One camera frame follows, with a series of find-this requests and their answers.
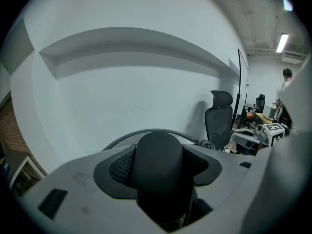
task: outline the person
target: person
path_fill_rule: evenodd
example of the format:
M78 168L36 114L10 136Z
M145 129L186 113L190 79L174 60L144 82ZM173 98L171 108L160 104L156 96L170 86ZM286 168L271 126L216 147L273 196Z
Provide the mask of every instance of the person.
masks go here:
M281 93L289 86L293 79L293 73L291 69L285 68L283 70L283 77L284 77L284 82L280 84L276 90L276 96L275 96L275 106L276 106L276 111L278 111L278 108L281 106L282 102L280 99Z

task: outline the brick wall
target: brick wall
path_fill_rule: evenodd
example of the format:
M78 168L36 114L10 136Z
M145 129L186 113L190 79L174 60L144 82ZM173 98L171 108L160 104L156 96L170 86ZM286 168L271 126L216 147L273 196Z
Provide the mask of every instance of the brick wall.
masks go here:
M0 140L4 151L5 149L8 149L27 152L31 160L43 172L43 174L47 174L28 149L27 144L20 133L11 98L9 98L3 107L0 108Z

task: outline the chair headrest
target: chair headrest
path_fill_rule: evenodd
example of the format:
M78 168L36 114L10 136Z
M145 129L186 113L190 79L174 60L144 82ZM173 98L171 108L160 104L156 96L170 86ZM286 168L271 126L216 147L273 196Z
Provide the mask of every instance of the chair headrest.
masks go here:
M211 90L211 93L214 95L212 108L227 107L233 103L233 97L226 91Z

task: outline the ceiling light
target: ceiling light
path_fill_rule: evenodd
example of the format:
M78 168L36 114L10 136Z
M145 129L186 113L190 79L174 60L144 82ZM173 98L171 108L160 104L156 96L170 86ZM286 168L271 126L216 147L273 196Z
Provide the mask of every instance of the ceiling light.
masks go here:
M284 1L284 9L292 11L293 10L292 4L288 0L283 0L283 1Z
M282 37L281 37L281 40L279 41L279 45L278 45L278 48L277 48L277 51L276 51L276 52L282 53L283 48L285 47L287 38L288 38L288 35L282 34Z

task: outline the air conditioner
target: air conditioner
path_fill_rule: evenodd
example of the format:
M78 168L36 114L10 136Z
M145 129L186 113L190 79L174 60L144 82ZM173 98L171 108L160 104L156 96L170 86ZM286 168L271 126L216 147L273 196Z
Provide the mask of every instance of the air conditioner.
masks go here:
M281 54L281 61L292 63L292 64L299 64L299 63L302 63L304 57L305 55L300 54L298 52L285 50Z

